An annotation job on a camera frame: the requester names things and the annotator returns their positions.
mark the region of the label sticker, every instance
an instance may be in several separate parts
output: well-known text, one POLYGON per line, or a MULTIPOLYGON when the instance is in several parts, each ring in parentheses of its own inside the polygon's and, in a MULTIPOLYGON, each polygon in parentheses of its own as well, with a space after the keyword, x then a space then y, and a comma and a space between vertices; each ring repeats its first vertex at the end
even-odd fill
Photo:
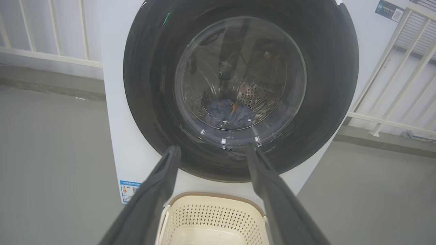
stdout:
POLYGON ((121 193, 123 194, 123 202, 129 202, 133 195, 138 190, 141 183, 130 182, 130 181, 119 181, 121 184, 121 193))
POLYGON ((399 22, 401 16, 403 16, 404 9, 385 0, 380 0, 375 12, 395 22, 399 22))

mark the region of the white railing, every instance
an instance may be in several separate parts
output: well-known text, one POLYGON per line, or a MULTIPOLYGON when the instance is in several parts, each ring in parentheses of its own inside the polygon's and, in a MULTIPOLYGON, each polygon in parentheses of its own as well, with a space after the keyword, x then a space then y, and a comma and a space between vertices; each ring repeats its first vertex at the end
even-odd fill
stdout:
POLYGON ((86 22, 85 22, 85 11, 83 6, 83 0, 78 0, 79 5, 79 13, 81 18, 81 25, 82 25, 82 36, 83 36, 83 47, 84 47, 84 53, 85 53, 85 59, 79 59, 79 58, 73 58, 64 56, 62 52, 62 46, 59 39, 59 29, 58 29, 58 23, 56 21, 56 10, 54 5, 54 0, 47 0, 48 5, 50 8, 50 16, 51 16, 51 24, 54 32, 54 40, 56 43, 56 50, 57 54, 49 54, 49 53, 43 53, 38 52, 35 47, 35 42, 33 39, 32 34, 32 28, 29 23, 28 17, 27 17, 27 9, 25 2, 23 0, 19 0, 20 2, 20 8, 21 8, 21 15, 23 17, 24 21, 24 27, 26 29, 27 33, 27 39, 29 41, 30 50, 24 50, 24 49, 17 49, 13 48, 10 45, 10 41, 6 32, 6 28, 3 22, 3 18, 0 14, 0 34, 3 39, 4 47, 0 47, 1 53, 7 53, 7 54, 16 54, 26 57, 32 57, 32 58, 39 58, 39 59, 45 59, 45 60, 52 60, 52 61, 60 61, 60 62, 66 62, 71 64, 77 64, 77 65, 85 65, 85 66, 91 66, 96 68, 102 68, 102 64, 99 61, 93 61, 89 59, 89 48, 88 48, 88 37, 86 33, 86 22))
POLYGON ((418 92, 417 96, 415 98, 408 97, 408 91, 415 86, 415 83, 424 70, 424 68, 428 67, 428 62, 433 57, 435 51, 436 51, 436 38, 434 38, 432 41, 429 41, 429 45, 427 48, 427 51, 422 55, 419 63, 414 68, 414 70, 411 72, 410 76, 407 78, 405 83, 402 85, 399 92, 394 95, 394 99, 389 104, 386 110, 383 111, 381 116, 375 116, 374 111, 379 109, 381 106, 380 101, 383 101, 383 98, 385 98, 388 94, 392 96, 392 84, 393 82, 398 79, 399 73, 403 71, 403 69, 406 67, 406 61, 409 59, 410 54, 416 47, 419 40, 422 38, 423 33, 427 30, 428 25, 431 23, 431 21, 436 20, 436 13, 415 3, 409 3, 409 6, 405 10, 403 17, 401 18, 400 22, 398 23, 398 26, 389 41, 385 51, 383 52, 377 66, 375 67, 372 75, 370 76, 367 84, 365 85, 362 93, 360 94, 359 98, 357 99, 356 103, 353 105, 351 111, 348 113, 347 116, 351 118, 356 119, 362 119, 365 121, 376 123, 375 127, 373 127, 372 131, 370 132, 374 136, 379 136, 379 133, 385 128, 385 126, 393 126, 396 128, 411 130, 419 133, 424 133, 431 136, 436 136, 435 127, 436 127, 436 111, 432 110, 436 103, 436 91, 431 91, 430 88, 432 88, 432 84, 436 80, 436 72, 434 75, 424 84, 422 89, 418 92), (383 82, 386 82, 384 86, 375 86, 375 83, 377 83, 377 77, 381 73, 381 70, 386 67, 388 61, 390 60, 390 57, 395 52, 394 45, 396 44, 396 41, 398 37, 400 36, 403 28, 405 27, 408 19, 411 17, 412 14, 418 14, 422 17, 424 17, 424 22, 422 23, 419 30, 416 32, 415 37, 411 40, 410 46, 407 48, 407 50, 404 52, 402 58, 399 60, 397 66, 395 67, 392 74, 390 74, 389 79, 383 82), (361 112, 362 110, 359 110, 361 107, 363 100, 368 96, 368 92, 370 89, 376 89, 378 96, 373 100, 372 98, 370 100, 371 106, 369 107, 369 110, 367 112, 361 112), (422 98, 424 95, 428 95, 429 93, 434 93, 434 95, 431 96, 431 99, 428 100, 425 106, 417 107, 419 102, 422 102, 422 98), (399 108, 400 102, 404 99, 409 99, 410 104, 408 104, 408 108, 404 108, 404 103, 402 104, 402 107, 399 108), (404 114, 401 116, 400 119, 398 117, 396 119, 393 119, 392 116, 394 112, 398 109, 405 109, 404 114), (415 110, 419 109, 419 114, 414 118, 412 123, 406 124, 404 123, 405 119, 410 116, 410 113, 415 110), (424 126, 417 126, 417 122, 420 122, 424 115, 428 116, 429 113, 431 114, 430 120, 428 120, 427 123, 425 123, 424 126))

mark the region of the clothes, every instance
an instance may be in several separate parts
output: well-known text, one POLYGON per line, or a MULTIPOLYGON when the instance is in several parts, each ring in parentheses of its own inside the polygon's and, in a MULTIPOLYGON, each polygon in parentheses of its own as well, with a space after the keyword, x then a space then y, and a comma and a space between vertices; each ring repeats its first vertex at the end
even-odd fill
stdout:
POLYGON ((215 100, 207 107, 205 121, 220 129, 242 129, 253 124, 256 112, 230 99, 215 100))

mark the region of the laundry basket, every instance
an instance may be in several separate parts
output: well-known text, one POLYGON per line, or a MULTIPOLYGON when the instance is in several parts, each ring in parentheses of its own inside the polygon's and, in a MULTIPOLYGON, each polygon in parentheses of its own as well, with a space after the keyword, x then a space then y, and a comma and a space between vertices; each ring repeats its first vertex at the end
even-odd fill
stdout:
POLYGON ((164 208, 157 245, 268 245, 263 211, 249 200, 183 193, 164 208))

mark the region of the gray floor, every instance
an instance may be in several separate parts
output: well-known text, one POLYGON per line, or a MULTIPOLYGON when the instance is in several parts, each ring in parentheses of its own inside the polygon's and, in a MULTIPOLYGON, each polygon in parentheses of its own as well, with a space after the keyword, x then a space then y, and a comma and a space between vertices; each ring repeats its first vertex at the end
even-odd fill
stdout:
MULTIPOLYGON (((96 244, 123 208, 106 104, 0 87, 1 244, 96 244)), ((436 160, 333 142, 299 194, 332 244, 436 244, 436 160)))

